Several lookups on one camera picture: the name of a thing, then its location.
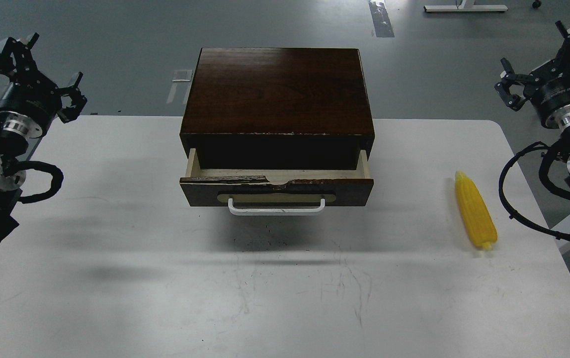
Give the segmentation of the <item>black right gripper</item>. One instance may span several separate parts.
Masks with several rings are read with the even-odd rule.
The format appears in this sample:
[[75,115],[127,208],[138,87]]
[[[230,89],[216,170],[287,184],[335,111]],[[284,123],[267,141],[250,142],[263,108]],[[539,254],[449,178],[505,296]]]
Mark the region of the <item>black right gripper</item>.
[[[570,112],[570,32],[562,21],[555,22],[559,33],[564,41],[555,56],[555,76],[541,86],[544,80],[541,77],[529,74],[516,74],[511,63],[506,58],[501,58],[503,74],[494,90],[498,93],[501,101],[507,108],[519,111],[533,95],[533,108],[540,118],[542,127],[546,129],[565,128],[561,123],[563,113]],[[510,91],[512,86],[524,88],[523,94]]]

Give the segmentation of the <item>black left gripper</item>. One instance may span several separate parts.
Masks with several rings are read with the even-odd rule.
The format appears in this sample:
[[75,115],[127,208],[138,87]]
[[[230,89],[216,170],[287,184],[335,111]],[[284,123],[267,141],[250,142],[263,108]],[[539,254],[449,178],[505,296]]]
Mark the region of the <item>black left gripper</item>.
[[[0,41],[0,75],[8,78],[8,88],[0,98],[0,125],[4,132],[22,138],[42,138],[49,131],[56,113],[64,124],[77,120],[87,104],[81,93],[82,72],[74,73],[64,88],[51,80],[40,80],[32,48],[39,34],[26,42],[16,38]],[[62,108],[61,98],[70,105]]]

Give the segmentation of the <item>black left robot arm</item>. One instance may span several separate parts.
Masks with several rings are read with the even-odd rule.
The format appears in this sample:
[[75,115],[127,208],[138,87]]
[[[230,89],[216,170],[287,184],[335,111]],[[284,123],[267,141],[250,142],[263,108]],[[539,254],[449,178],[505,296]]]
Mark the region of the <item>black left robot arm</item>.
[[78,119],[87,104],[80,90],[81,72],[61,87],[39,70],[32,55],[38,39],[34,33],[26,42],[0,41],[0,75],[8,78],[0,98],[0,243],[19,226],[11,215],[18,202],[46,201],[64,183],[57,166],[20,160],[30,141],[46,136],[55,119],[64,124]]

